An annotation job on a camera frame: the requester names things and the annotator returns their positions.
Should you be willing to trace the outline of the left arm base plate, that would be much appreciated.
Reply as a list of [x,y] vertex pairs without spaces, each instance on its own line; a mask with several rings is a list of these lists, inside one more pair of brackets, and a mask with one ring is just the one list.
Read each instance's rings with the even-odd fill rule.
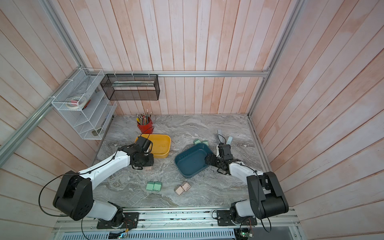
[[137,228],[140,213],[128,212],[117,213],[117,216],[112,220],[106,221],[99,219],[97,229],[128,229],[132,230]]

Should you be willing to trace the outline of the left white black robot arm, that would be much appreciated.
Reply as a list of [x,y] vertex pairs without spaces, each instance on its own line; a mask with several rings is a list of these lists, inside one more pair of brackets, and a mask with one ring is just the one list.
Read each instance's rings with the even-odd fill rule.
[[98,164],[77,173],[65,173],[53,206],[74,221],[93,218],[103,220],[115,229],[122,227],[125,224],[123,208],[95,200],[93,191],[101,182],[123,168],[143,170],[153,166],[152,147],[153,143],[149,139],[139,136],[133,144],[118,148],[114,154]]

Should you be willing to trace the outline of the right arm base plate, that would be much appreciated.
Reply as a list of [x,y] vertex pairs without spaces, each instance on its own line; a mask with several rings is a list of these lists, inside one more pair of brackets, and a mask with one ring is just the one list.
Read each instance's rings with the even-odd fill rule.
[[257,225],[257,219],[254,216],[240,217],[232,209],[230,210],[215,210],[218,225],[221,227],[235,226],[235,225]]

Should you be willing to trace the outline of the teal plastic storage box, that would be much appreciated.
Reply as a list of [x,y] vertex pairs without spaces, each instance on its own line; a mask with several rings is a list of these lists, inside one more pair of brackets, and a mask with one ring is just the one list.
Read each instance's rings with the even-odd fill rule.
[[209,166],[206,164],[205,158],[212,153],[206,144],[200,143],[178,154],[175,157],[175,165],[180,173],[189,179]]

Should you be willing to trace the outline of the yellow plastic storage box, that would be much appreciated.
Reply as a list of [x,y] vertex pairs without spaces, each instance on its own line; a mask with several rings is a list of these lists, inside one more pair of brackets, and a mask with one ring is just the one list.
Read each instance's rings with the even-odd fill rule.
[[168,135],[162,134],[142,134],[142,138],[149,139],[152,145],[148,145],[148,151],[151,150],[151,154],[155,159],[165,159],[168,157],[171,148],[171,138]]

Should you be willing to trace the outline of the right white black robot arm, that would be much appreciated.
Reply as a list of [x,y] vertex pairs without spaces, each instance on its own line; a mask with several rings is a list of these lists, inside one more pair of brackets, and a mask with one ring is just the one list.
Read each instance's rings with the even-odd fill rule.
[[275,173],[254,170],[235,159],[230,145],[220,143],[217,154],[207,154],[205,162],[216,167],[218,173],[238,178],[248,187],[249,198],[231,204],[229,215],[233,223],[242,224],[252,217],[268,219],[289,211],[288,201]]

